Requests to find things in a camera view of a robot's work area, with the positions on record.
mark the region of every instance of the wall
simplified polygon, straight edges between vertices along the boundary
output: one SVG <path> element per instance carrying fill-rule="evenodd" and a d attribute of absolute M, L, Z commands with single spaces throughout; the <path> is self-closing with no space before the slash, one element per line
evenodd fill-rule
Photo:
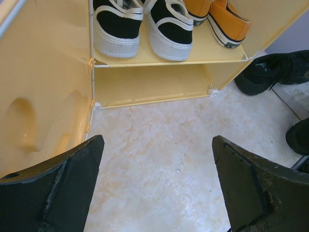
<path fill-rule="evenodd" d="M 271 46 L 266 49 L 271 53 L 288 53 L 309 49 L 309 11 L 304 13 Z"/>

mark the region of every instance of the orange canvas shoe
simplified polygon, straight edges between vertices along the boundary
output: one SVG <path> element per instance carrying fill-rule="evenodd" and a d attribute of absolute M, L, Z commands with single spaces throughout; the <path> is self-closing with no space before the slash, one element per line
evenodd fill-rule
<path fill-rule="evenodd" d="M 207 20 L 217 42 L 228 48 L 238 47 L 251 26 L 251 22 L 241 17 L 229 0 L 216 0 L 209 10 Z"/>
<path fill-rule="evenodd" d="M 214 0 L 183 0 L 184 4 L 194 20 L 194 25 L 202 24 L 207 18 L 209 8 Z"/>

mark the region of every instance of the black shoe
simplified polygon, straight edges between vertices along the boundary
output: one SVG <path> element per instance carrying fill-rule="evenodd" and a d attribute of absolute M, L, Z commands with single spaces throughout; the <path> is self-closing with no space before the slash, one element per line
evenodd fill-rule
<path fill-rule="evenodd" d="M 302 156 L 309 156 L 309 118 L 291 127 L 285 138 L 294 152 Z"/>
<path fill-rule="evenodd" d="M 93 0 L 94 45 L 110 57 L 136 56 L 143 8 L 137 0 Z"/>
<path fill-rule="evenodd" d="M 293 85 L 308 81 L 309 50 L 259 57 L 235 78 L 240 91 L 250 96 L 260 94 L 278 82 Z"/>
<path fill-rule="evenodd" d="M 154 53 L 167 60 L 186 60 L 192 48 L 193 19 L 183 0 L 141 1 Z"/>

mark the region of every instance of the shoe rack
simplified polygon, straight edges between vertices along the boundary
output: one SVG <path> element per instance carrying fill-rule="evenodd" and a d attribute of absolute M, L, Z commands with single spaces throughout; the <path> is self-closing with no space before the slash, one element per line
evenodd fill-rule
<path fill-rule="evenodd" d="M 216 42 L 207 20 L 194 28 L 193 48 L 184 62 L 157 57 L 143 24 L 139 52 L 134 58 L 111 58 L 94 48 L 96 101 L 102 108 L 115 108 L 215 95 L 309 5 L 308 0 L 231 2 L 242 16 L 253 22 L 247 38 L 235 49 Z"/>
<path fill-rule="evenodd" d="M 189 59 L 170 62 L 153 54 L 144 26 L 135 58 L 96 53 L 92 1 L 3 0 L 0 176 L 82 142 L 95 101 L 113 108 L 214 95 L 309 8 L 309 0 L 231 2 L 253 23 L 242 46 L 221 47 L 205 22 Z"/>

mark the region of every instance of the marble floor tile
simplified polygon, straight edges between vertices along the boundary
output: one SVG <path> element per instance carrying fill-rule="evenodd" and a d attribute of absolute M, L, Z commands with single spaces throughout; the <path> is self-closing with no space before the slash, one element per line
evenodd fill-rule
<path fill-rule="evenodd" d="M 297 117 L 273 93 L 218 96 L 96 111 L 105 149 L 86 232 L 225 232 L 229 221 L 212 138 L 291 167 L 285 141 Z"/>

